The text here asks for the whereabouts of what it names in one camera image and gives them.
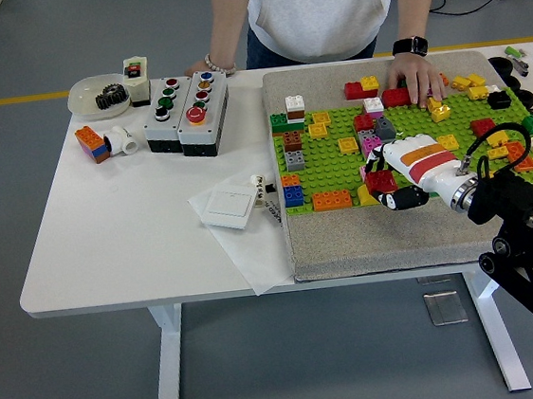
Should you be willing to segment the person's left hand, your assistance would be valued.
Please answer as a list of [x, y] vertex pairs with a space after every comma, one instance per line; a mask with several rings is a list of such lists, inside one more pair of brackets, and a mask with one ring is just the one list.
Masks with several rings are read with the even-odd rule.
[[388, 69], [388, 88], [397, 89], [405, 81], [411, 104], [425, 107], [428, 97], [437, 101], [445, 98], [446, 89], [439, 70], [425, 58], [416, 54], [396, 54]]

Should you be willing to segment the person's right hand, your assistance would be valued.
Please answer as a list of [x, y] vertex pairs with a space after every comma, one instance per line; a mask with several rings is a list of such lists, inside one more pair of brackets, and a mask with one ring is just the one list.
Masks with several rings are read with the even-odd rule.
[[187, 67], [187, 69], [185, 70], [185, 76], [193, 77], [194, 73], [196, 72], [206, 72], [206, 71], [212, 72], [212, 69], [208, 66], [208, 64], [204, 60], [201, 60]]

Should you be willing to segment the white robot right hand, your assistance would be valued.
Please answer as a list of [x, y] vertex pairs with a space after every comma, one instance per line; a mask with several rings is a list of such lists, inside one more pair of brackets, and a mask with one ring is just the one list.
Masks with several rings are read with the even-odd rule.
[[372, 197], [391, 210], [419, 208], [432, 193], [457, 212], [466, 212], [477, 188], [477, 176], [469, 161], [460, 161], [429, 135], [418, 134], [375, 147], [367, 157], [368, 175], [388, 166], [409, 181], [393, 192], [370, 189]]

